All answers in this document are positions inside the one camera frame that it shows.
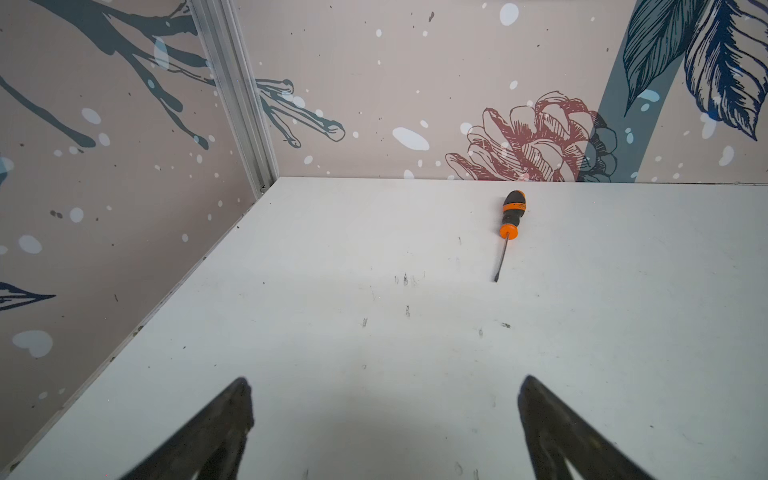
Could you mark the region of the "orange black screwdriver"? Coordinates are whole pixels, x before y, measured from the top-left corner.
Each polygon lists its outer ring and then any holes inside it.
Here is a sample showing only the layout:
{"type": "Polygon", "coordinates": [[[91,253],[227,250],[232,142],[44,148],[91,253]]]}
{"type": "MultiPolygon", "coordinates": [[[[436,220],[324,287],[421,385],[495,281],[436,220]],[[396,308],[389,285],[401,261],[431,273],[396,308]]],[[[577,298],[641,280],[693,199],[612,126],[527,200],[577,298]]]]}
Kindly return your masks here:
{"type": "Polygon", "coordinates": [[[500,279],[509,242],[518,237],[519,226],[526,211],[527,200],[525,194],[521,190],[513,190],[510,192],[505,198],[502,206],[502,220],[499,235],[503,239],[503,248],[493,278],[495,283],[500,279]]]}

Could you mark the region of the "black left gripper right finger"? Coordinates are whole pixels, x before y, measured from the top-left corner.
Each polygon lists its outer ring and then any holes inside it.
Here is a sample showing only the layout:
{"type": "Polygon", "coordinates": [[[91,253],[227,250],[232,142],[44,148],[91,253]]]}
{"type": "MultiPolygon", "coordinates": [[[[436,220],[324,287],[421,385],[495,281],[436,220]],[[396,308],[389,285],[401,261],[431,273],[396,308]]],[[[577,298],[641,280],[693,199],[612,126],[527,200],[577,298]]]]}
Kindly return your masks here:
{"type": "Polygon", "coordinates": [[[532,375],[518,394],[518,410],[535,478],[651,480],[547,386],[532,375]]]}

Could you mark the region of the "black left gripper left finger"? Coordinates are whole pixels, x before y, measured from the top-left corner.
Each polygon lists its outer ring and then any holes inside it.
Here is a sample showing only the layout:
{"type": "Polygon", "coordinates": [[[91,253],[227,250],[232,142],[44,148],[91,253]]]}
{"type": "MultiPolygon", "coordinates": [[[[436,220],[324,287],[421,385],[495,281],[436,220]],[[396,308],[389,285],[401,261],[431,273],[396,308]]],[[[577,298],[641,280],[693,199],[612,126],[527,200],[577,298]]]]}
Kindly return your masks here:
{"type": "Polygon", "coordinates": [[[235,480],[253,426],[252,390],[239,377],[123,477],[235,480]]]}

